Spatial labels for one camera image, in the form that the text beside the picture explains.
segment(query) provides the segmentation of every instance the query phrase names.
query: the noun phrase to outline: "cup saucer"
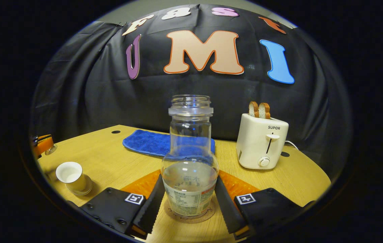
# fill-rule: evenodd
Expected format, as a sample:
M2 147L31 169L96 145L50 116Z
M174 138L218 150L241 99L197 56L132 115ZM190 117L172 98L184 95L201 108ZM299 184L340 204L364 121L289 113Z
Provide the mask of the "cup saucer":
M78 195L78 196L86 195L93 188L93 182L91 181L91 178L87 175L85 175L85 180L86 180L86 188L83 189L82 191L72 190L72 189L68 188L67 184L65 184L65 187L74 195Z

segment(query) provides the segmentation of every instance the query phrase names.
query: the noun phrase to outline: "toaster slot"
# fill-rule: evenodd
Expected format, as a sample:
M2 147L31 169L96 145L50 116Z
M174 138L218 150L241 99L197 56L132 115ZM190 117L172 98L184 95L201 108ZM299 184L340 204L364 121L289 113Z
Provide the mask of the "toaster slot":
M268 151L270 150L271 140L272 140L272 138L270 138L270 142L268 143L268 148L267 148L266 154L268 154Z

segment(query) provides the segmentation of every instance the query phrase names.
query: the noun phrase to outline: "blue towel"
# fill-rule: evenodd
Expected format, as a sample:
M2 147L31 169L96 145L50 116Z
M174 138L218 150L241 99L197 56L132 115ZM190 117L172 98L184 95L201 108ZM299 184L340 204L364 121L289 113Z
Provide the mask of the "blue towel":
M207 142L205 137L182 137L187 144L204 145ZM170 135L159 134L149 131L136 130L122 140L124 147L142 154L150 154L155 156L165 156L170 151ZM211 152L215 154L216 143L211 139ZM195 151L193 148L179 150L180 154L196 154L200 151Z

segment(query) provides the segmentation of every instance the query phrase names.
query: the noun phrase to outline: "cutout letter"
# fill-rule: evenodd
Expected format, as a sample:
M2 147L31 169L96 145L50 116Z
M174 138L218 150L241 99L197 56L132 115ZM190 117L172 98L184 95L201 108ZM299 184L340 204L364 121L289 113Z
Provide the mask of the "cutout letter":
M270 19L267 19L267 18L264 18L264 17L259 17L259 18L262 19L262 20L265 20L265 23L267 23L267 25L271 26L276 31L278 31L280 33L283 33L283 34L286 34L286 32L284 32L283 29L280 29L280 25L272 22Z
M271 61L271 70L268 71L268 76L277 82L292 84L295 82L287 68L286 58L284 57L284 47L277 43L268 40L259 41L268 50Z
M125 54L127 56L127 71L128 71L128 76L131 79L137 78L139 75L139 68L141 67L141 63L139 60L139 40L141 40L141 34L138 35L134 41L133 44L128 46ZM134 65L131 66L131 47L133 46L134 49Z
M128 28L128 30L127 30L126 32L122 33L122 36L124 36L124 35L126 35L126 34L128 34L128 33L131 33L131 32L133 32L133 31L135 31L135 30L137 29L137 28L136 28L137 26L141 26L142 24L144 24L147 20L151 19L152 17L154 17L153 14L151 14L151 15L145 17L145 18L142 18L142 19L140 19L140 20L136 20L136 21L134 21L133 23L131 23L131 25L130 25L130 27Z
M213 52L215 61L210 69L219 74L242 74L244 68L239 64L236 53L235 39L238 34L230 31L215 31L205 43L189 30L170 32L167 37L172 39L170 62L164 67L167 74L180 74L189 70L184 62L184 52L198 71L207 65Z
M235 10L228 9L228 8L213 8L211 10L213 11L212 14L218 15L218 16L237 17L239 15L235 12Z
M165 16L162 17L162 20L168 20L175 17L183 17L191 14L190 8L179 8L174 9L166 13Z

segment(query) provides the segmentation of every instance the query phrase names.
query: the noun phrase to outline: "letter m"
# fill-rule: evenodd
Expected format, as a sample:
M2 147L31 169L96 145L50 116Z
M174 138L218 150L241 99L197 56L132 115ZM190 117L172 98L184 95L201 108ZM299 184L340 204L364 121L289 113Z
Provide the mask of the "letter m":
M215 61L210 69L219 74L242 74L244 68L239 64L236 53L235 39L238 34L229 31L213 32L205 43L191 31L181 30L170 32L167 37L172 39L169 64L164 67L167 74L180 74L189 70L190 66L184 62L187 53L198 71L207 65L213 52Z

